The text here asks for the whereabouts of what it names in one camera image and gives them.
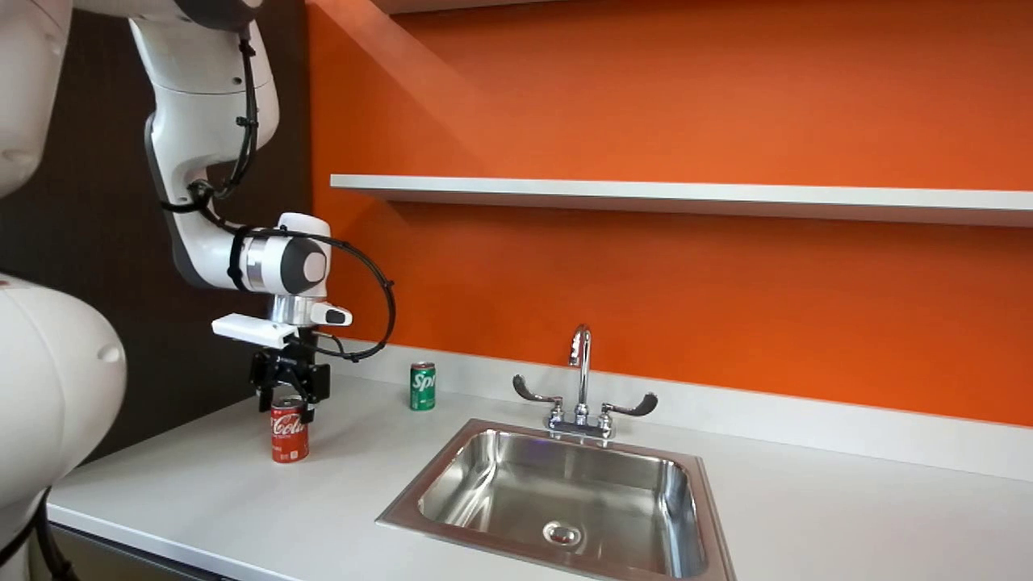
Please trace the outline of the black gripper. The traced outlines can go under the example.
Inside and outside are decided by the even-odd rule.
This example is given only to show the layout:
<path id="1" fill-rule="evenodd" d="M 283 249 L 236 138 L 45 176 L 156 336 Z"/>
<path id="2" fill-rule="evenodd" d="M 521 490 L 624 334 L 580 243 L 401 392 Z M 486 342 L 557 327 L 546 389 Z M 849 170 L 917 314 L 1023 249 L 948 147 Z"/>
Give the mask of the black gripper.
<path id="1" fill-rule="evenodd" d="M 300 395 L 297 412 L 303 426 L 315 420 L 320 401 L 330 396 L 330 367 L 315 362 L 312 336 L 300 336 L 283 349 L 263 349 L 249 366 L 249 378 L 254 384 L 259 412 L 271 410 L 278 384 L 293 389 Z"/>

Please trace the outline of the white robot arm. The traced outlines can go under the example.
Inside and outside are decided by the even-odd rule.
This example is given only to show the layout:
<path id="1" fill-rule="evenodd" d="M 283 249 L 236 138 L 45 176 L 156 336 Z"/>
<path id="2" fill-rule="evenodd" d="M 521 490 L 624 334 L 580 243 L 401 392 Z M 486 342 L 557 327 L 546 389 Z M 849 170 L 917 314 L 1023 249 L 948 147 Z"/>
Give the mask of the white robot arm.
<path id="1" fill-rule="evenodd" d="M 47 490 L 230 401 L 204 346 L 287 346 L 325 297 L 325 223 L 212 209 L 274 135 L 263 0 L 0 0 L 0 568 Z"/>

